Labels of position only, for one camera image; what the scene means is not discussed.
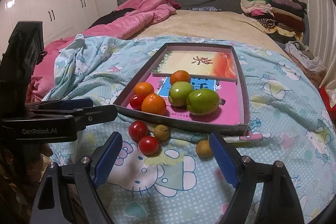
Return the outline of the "yellow orange book in tray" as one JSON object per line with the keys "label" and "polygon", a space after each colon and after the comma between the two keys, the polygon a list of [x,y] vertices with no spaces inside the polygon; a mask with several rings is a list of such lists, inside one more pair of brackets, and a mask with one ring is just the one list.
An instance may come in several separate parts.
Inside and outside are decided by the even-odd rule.
{"label": "yellow orange book in tray", "polygon": [[157,76],[186,71],[193,77],[236,79],[235,60],[229,52],[168,51],[152,70]]}

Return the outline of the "basket with white cloth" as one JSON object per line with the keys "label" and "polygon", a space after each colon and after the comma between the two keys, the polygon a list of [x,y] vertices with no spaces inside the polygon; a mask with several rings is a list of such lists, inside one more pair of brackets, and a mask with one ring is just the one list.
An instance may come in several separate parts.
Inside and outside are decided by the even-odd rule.
{"label": "basket with white cloth", "polygon": [[289,41],[284,51],[292,61],[303,71],[310,82],[319,89],[326,76],[326,67],[318,56],[314,56],[303,42]]}

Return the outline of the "orange tangerine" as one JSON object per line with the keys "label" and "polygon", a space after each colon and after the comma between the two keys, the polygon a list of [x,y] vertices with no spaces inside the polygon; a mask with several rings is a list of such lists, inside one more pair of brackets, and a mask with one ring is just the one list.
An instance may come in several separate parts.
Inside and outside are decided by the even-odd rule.
{"label": "orange tangerine", "polygon": [[173,85],[177,82],[190,82],[191,81],[191,76],[187,71],[184,70],[178,70],[175,71],[171,76],[170,76],[170,84]]}
{"label": "orange tangerine", "polygon": [[143,100],[141,110],[150,114],[163,115],[166,112],[166,101],[161,96],[151,93]]}
{"label": "orange tangerine", "polygon": [[154,87],[152,84],[147,82],[140,82],[134,86],[134,94],[147,97],[148,95],[154,93]]}

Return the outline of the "round green jujube fruit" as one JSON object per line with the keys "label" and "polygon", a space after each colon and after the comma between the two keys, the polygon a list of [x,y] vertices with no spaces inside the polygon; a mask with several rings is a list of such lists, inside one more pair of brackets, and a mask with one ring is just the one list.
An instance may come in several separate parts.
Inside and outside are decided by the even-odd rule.
{"label": "round green jujube fruit", "polygon": [[187,97],[194,90],[192,84],[188,82],[177,82],[169,89],[168,99],[173,106],[185,106]]}

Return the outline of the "orange tangerine on blue label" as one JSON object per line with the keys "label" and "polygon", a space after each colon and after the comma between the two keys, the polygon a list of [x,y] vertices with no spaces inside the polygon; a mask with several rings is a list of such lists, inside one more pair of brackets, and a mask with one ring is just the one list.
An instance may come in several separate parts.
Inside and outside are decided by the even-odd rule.
{"label": "orange tangerine on blue label", "polygon": [[170,84],[173,85],[177,82],[190,82],[191,81],[191,76],[187,71],[184,70],[178,70],[175,71],[171,76],[170,76]]}

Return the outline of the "orange tangerine at tray edge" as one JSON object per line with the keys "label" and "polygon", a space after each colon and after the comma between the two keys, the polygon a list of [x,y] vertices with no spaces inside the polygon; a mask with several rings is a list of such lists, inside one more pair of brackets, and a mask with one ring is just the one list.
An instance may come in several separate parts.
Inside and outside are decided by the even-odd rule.
{"label": "orange tangerine at tray edge", "polygon": [[147,82],[140,82],[134,86],[134,94],[147,97],[148,95],[154,93],[154,87],[152,84]]}

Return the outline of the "brown longan on right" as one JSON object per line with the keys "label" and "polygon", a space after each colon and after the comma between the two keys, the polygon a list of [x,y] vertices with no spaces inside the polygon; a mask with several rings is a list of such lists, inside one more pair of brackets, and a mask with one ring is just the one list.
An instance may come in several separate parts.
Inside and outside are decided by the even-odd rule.
{"label": "brown longan on right", "polygon": [[195,151],[198,156],[202,158],[207,158],[213,155],[209,141],[207,139],[200,140],[195,147]]}

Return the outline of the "beige bed sheet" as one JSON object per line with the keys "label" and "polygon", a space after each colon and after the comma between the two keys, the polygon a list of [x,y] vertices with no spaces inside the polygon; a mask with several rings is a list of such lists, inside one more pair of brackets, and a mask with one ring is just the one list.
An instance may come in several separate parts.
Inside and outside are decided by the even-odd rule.
{"label": "beige bed sheet", "polygon": [[176,35],[205,39],[232,40],[271,50],[287,57],[267,34],[265,28],[251,18],[236,12],[178,10],[166,20],[144,28],[134,38]]}

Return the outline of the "oval green jujube fruit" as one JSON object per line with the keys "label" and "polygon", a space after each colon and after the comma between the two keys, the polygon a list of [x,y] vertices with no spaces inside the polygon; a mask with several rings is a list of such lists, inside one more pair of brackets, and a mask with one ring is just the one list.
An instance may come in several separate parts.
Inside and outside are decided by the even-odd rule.
{"label": "oval green jujube fruit", "polygon": [[187,110],[193,115],[208,115],[219,107],[220,97],[213,90],[204,88],[192,91],[187,97]]}

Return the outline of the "pink book in tray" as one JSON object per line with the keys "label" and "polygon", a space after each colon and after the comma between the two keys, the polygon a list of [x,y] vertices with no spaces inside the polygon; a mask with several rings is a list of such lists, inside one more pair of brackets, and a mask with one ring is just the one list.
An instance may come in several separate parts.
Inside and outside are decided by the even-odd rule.
{"label": "pink book in tray", "polygon": [[165,116],[168,118],[183,122],[206,122],[215,125],[236,125],[242,122],[238,87],[235,82],[207,79],[204,76],[191,77],[190,84],[195,90],[200,88],[210,89],[215,91],[220,98],[219,107],[216,111],[204,116],[196,116],[191,114],[186,107],[171,106],[168,100],[171,87],[169,76],[152,73],[144,81],[151,84],[154,92],[166,101]]}

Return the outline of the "black garment on bed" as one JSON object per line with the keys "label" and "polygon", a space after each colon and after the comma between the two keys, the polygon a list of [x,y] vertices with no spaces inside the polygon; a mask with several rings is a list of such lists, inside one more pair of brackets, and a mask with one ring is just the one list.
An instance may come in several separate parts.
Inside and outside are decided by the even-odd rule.
{"label": "black garment on bed", "polygon": [[128,12],[132,12],[134,10],[135,10],[134,8],[126,8],[118,11],[114,10],[111,13],[104,15],[101,18],[98,18],[90,27],[88,27],[88,29],[102,24],[103,25],[110,24],[116,19],[123,17]]}

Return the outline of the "red cherry tomato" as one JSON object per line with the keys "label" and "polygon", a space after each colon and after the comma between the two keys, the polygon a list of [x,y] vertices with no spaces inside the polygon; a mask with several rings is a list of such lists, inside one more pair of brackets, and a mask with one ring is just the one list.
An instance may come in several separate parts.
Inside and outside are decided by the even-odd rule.
{"label": "red cherry tomato", "polygon": [[134,121],[128,127],[129,136],[138,143],[148,133],[148,127],[143,121]]}
{"label": "red cherry tomato", "polygon": [[135,94],[131,97],[129,104],[134,110],[141,111],[141,106],[144,99],[145,97],[142,94]]}
{"label": "red cherry tomato", "polygon": [[159,151],[160,143],[157,138],[147,135],[138,142],[138,148],[144,155],[150,156]]}

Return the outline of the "grey cardboard tray box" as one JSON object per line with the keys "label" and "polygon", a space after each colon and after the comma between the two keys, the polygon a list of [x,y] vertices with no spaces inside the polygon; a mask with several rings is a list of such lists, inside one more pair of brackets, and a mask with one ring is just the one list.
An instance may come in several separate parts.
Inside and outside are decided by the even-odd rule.
{"label": "grey cardboard tray box", "polygon": [[247,87],[233,46],[166,43],[114,102],[119,113],[194,132],[241,137]]}

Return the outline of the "brown longan near tomatoes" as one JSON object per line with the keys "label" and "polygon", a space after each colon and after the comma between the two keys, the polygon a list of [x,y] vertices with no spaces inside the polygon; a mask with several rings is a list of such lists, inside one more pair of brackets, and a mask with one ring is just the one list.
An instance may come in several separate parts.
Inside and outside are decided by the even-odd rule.
{"label": "brown longan near tomatoes", "polygon": [[155,127],[153,134],[158,140],[164,141],[170,136],[170,130],[167,126],[160,124]]}

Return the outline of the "stack of folded clothes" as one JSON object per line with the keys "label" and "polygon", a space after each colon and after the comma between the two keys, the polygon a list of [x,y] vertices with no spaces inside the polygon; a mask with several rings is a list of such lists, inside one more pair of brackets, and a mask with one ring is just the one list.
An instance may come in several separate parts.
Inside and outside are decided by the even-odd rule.
{"label": "stack of folded clothes", "polygon": [[302,42],[307,29],[307,4],[299,0],[240,0],[243,14],[281,45]]}

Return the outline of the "red bag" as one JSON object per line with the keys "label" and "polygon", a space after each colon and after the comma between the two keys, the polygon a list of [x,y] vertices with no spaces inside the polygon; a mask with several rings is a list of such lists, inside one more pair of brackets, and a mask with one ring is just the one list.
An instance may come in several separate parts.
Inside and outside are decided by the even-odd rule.
{"label": "red bag", "polygon": [[327,92],[325,90],[325,87],[321,87],[320,90],[319,90],[319,93],[321,95],[321,98],[323,100],[323,103],[325,104],[326,106],[326,110],[327,112],[329,113],[329,116],[332,120],[335,120],[336,119],[336,110],[335,110],[335,106],[331,107],[330,106],[330,98],[329,96],[327,95]]}

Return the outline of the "blue hello kitty quilt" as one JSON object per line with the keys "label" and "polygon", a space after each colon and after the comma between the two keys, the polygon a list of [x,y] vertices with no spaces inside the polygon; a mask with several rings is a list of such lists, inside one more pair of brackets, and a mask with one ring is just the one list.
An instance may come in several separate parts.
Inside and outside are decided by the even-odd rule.
{"label": "blue hello kitty quilt", "polygon": [[[159,36],[121,40],[78,35],[62,49],[52,69],[48,100],[90,98],[111,105],[134,75],[166,43],[203,39]],[[257,162],[282,161],[294,184],[305,222],[335,197],[335,130],[312,83],[289,59],[265,47],[223,40],[234,47],[249,97],[248,139],[237,150]],[[70,164],[90,155],[118,131],[123,146],[108,182],[98,189],[115,223],[215,223],[226,211],[233,187],[213,157],[196,145],[209,136],[172,129],[155,157],[146,157],[128,133],[132,119],[89,126],[75,142],[53,144],[53,161]]]}

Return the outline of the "cream curtain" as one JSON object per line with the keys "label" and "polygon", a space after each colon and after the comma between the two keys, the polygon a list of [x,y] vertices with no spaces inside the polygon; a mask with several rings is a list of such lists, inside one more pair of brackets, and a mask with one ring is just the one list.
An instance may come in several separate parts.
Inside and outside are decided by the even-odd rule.
{"label": "cream curtain", "polygon": [[335,88],[335,4],[333,0],[307,0],[309,47],[326,67],[322,85]]}

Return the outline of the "pink quilt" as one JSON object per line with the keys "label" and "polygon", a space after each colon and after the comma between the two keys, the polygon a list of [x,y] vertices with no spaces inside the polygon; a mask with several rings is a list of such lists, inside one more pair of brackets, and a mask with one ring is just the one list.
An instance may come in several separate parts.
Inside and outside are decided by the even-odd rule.
{"label": "pink quilt", "polygon": [[[175,0],[127,0],[117,7],[118,10],[134,8],[110,24],[98,25],[82,32],[85,36],[112,36],[119,39],[129,39],[144,28],[160,23],[169,16],[176,14],[181,8]],[[26,102],[39,102],[55,86],[54,63],[59,52],[70,45],[75,36],[55,40],[49,43],[45,50],[46,56],[42,63],[35,67],[31,83],[27,89]]]}

